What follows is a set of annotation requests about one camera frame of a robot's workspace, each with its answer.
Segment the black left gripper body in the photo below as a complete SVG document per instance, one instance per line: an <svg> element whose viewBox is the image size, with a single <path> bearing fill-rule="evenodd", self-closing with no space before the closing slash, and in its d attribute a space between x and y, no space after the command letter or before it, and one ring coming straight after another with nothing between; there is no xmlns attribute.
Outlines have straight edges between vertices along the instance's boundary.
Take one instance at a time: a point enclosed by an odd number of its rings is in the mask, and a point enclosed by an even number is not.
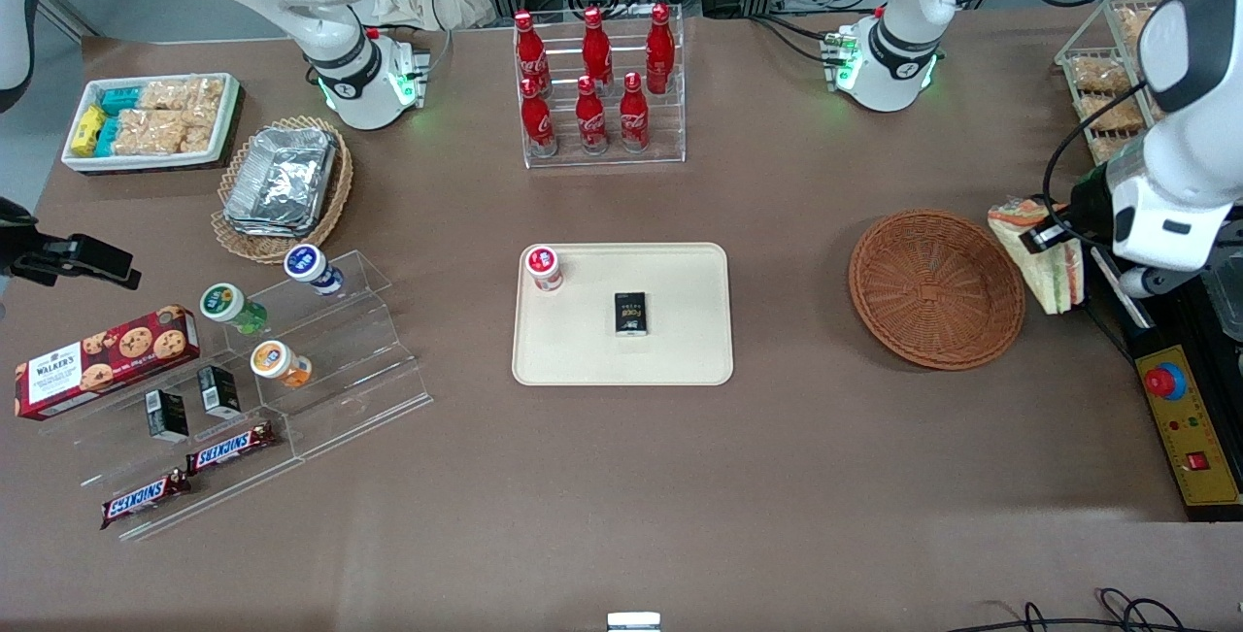
<svg viewBox="0 0 1243 632"><path fill-rule="evenodd" d="M1108 167L1096 165L1076 180L1068 207L1068 225L1086 240L1112 240L1112 194Z"/></svg>

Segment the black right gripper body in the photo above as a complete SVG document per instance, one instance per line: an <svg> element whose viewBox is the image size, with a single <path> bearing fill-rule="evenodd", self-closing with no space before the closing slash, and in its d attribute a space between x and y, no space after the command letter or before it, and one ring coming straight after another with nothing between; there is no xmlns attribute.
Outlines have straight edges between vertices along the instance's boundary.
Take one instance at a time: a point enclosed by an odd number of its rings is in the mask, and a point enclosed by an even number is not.
<svg viewBox="0 0 1243 632"><path fill-rule="evenodd" d="M37 219L17 202L1 197L1 275L55 286L58 277L70 277L63 238L37 229Z"/></svg>

